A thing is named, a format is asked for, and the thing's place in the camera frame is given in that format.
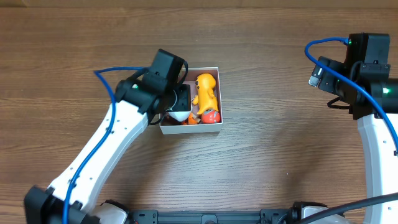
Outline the white plush duck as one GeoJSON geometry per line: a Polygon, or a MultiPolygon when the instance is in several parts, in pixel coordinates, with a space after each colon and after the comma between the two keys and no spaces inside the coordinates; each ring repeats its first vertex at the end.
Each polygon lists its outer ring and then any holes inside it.
{"type": "Polygon", "coordinates": [[[196,125],[201,121],[197,115],[189,111],[169,112],[167,115],[182,125],[196,125]]]}

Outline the orange dinosaur toy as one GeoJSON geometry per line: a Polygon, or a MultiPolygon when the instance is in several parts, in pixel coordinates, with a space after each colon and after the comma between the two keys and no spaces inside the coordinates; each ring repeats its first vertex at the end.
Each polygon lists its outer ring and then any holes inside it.
{"type": "Polygon", "coordinates": [[[210,73],[202,73],[197,76],[195,81],[197,94],[195,95],[192,104],[198,105],[199,110],[197,115],[202,115],[206,110],[218,109],[218,100],[214,93],[216,87],[216,80],[210,73]]]}

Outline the red ball toy with eye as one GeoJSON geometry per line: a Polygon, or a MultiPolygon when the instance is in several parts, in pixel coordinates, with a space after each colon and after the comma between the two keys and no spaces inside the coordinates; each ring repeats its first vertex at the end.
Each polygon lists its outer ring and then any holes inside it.
{"type": "Polygon", "coordinates": [[[201,115],[203,124],[215,124],[221,121],[221,115],[217,110],[210,109],[203,112],[201,115]]]}

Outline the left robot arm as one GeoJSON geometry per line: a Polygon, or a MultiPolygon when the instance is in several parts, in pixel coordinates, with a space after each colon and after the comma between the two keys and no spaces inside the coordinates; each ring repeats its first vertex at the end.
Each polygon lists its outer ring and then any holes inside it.
{"type": "Polygon", "coordinates": [[[111,104],[98,129],[75,160],[45,189],[33,186],[24,198],[27,223],[134,223],[128,208],[97,200],[103,185],[126,149],[157,114],[189,112],[190,87],[184,84],[188,63],[163,49],[149,67],[132,67],[133,74],[108,91],[111,104]]]}

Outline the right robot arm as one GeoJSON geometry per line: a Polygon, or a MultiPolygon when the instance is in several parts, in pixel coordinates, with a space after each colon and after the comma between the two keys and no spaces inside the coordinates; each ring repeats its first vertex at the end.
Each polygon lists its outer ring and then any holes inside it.
{"type": "Polygon", "coordinates": [[[376,33],[329,37],[305,46],[315,64],[309,85],[335,95],[328,107],[348,110],[357,122],[367,197],[332,208],[296,202],[280,223],[349,223],[345,212],[359,208],[365,209],[364,223],[397,223],[397,79],[389,76],[389,46],[389,35],[376,33]],[[345,61],[310,54],[310,47],[325,42],[344,44],[345,61]]]}

